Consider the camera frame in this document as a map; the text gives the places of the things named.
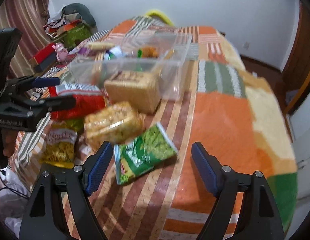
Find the red snack bag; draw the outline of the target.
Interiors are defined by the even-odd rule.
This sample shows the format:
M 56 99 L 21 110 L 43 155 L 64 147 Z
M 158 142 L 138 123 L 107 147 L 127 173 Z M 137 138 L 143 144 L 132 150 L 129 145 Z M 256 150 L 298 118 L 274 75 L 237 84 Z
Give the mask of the red snack bag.
M 105 93 L 96 85 L 64 83 L 48 88 L 51 97 L 71 95 L 76 99 L 75 107 L 68 110 L 51 112 L 52 120 L 83 118 L 109 105 Z

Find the yellow puffed snack bag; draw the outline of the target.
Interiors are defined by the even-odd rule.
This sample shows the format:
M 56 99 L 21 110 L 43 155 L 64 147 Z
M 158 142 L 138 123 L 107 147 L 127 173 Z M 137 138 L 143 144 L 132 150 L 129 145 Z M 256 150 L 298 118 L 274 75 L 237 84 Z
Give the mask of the yellow puffed snack bag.
M 113 104 L 84 118 L 86 143 L 94 150 L 104 141 L 122 144 L 144 130 L 144 116 L 127 101 Z

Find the yellow chips bag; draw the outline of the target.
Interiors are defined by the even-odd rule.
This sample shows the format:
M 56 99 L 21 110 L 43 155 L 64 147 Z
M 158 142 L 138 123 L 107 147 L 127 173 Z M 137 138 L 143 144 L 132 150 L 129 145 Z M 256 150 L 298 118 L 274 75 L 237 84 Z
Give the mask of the yellow chips bag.
M 40 155 L 40 162 L 72 169 L 76 140 L 77 132 L 65 121 L 54 122 L 45 137 L 45 148 Z

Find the pink plush toy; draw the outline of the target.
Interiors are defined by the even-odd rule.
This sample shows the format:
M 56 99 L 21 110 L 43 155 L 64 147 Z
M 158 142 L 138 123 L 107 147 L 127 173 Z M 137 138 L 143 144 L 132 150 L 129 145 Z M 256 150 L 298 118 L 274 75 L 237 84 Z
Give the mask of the pink plush toy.
M 64 47 L 64 44 L 57 42 L 53 47 L 56 52 L 57 61 L 60 63 L 64 63 L 68 56 L 68 51 Z

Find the purple snack packet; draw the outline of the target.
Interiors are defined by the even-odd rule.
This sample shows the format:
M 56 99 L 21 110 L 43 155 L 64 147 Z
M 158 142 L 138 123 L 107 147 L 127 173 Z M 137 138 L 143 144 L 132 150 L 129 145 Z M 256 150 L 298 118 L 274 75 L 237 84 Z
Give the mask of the purple snack packet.
M 90 53 L 90 49 L 89 48 L 82 47 L 79 50 L 78 55 L 86 57 L 86 56 L 88 56 L 89 53 Z

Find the striped curtain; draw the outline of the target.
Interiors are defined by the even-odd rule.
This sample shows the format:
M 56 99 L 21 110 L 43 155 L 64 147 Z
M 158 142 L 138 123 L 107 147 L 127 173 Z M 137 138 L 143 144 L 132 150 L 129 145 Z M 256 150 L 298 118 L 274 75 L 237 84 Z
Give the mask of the striped curtain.
M 22 32 L 8 78 L 34 74 L 29 60 L 51 41 L 43 28 L 50 17 L 48 4 L 49 0 L 4 0 L 0 6 L 0 29 L 16 27 Z

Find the tan cracker pack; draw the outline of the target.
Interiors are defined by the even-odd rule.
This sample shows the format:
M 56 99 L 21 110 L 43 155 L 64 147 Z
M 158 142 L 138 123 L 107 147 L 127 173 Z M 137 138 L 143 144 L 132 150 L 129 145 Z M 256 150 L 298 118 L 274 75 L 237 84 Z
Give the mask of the tan cracker pack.
M 119 71 L 104 87 L 112 102 L 127 101 L 145 114 L 153 114 L 161 100 L 158 77 L 148 72 Z

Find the dark grey clothing pile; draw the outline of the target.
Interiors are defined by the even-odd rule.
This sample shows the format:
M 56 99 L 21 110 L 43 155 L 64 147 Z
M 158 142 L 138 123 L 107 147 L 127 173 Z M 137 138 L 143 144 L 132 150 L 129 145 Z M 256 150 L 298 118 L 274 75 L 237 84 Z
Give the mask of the dark grey clothing pile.
M 71 14 L 79 14 L 81 16 L 81 19 L 86 22 L 88 26 L 91 28 L 96 27 L 96 21 L 92 14 L 90 13 L 90 10 L 81 3 L 71 3 L 66 5 L 62 9 L 62 15 L 71 15 Z

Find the green pea snack bag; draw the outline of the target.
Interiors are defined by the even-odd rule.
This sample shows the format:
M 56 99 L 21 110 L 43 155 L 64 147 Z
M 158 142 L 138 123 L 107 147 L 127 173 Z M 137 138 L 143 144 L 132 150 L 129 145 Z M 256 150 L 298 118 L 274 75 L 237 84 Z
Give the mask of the green pea snack bag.
M 127 184 L 177 154 L 162 124 L 156 122 L 131 142 L 114 146 L 116 182 Z

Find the small green snack packet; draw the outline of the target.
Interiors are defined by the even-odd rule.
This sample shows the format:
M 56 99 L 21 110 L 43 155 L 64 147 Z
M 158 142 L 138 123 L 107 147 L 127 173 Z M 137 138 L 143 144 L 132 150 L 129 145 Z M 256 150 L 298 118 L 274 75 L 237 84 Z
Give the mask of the small green snack packet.
M 143 50 L 142 49 L 139 49 L 138 50 L 138 55 L 137 55 L 138 58 L 142 58 L 143 57 Z

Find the patchwork orange bed blanket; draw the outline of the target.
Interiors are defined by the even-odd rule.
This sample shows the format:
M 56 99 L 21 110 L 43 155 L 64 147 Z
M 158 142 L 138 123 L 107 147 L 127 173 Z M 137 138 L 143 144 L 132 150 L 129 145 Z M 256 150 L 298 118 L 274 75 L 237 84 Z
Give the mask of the patchwork orange bed blanket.
M 297 167 L 282 112 L 265 79 L 252 76 L 233 46 L 208 26 L 170 27 L 145 16 L 126 20 L 93 41 L 155 33 L 190 33 L 185 93 L 164 100 L 145 125 L 160 122 L 177 160 L 120 186 L 111 164 L 90 202 L 109 239 L 195 239 L 214 204 L 191 159 L 201 142 L 224 165 L 266 176 L 287 230 L 297 198 Z

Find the white sticker covered appliance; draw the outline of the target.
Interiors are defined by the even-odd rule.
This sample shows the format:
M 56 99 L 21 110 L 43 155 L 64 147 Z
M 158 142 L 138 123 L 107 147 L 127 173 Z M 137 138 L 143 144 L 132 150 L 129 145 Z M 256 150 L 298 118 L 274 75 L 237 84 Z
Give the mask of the white sticker covered appliance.
M 297 198 L 300 200 L 310 197 L 310 93 L 289 120 L 297 164 Z

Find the clear plastic storage bin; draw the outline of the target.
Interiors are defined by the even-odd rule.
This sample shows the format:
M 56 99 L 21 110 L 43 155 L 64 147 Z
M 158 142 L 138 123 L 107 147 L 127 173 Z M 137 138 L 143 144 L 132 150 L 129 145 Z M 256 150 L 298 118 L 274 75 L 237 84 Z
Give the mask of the clear plastic storage bin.
M 135 37 L 115 38 L 109 43 L 121 57 L 110 60 L 76 59 L 69 72 L 76 83 L 104 87 L 103 83 L 119 71 L 151 72 L 159 77 L 159 90 L 164 100 L 180 100 L 187 73 L 186 56 L 192 35 L 186 33 L 154 33 Z M 138 58 L 138 50 L 143 57 Z

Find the yellow pillow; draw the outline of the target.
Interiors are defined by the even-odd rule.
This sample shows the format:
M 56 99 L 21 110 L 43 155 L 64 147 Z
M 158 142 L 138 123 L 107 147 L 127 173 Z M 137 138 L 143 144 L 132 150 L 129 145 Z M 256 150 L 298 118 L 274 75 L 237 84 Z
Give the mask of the yellow pillow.
M 174 26 L 174 23 L 168 18 L 168 16 L 165 15 L 160 10 L 157 9 L 148 10 L 147 12 L 145 12 L 145 16 L 156 18 L 169 26 Z

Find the brown wooden door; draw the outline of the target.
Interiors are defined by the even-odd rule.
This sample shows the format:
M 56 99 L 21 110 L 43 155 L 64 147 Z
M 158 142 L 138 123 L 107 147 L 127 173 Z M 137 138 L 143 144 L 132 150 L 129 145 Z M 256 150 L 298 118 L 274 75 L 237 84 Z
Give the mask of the brown wooden door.
M 284 109 L 284 114 L 292 114 L 310 93 L 310 12 L 302 3 L 294 45 L 283 70 L 283 81 L 287 92 L 296 92 Z

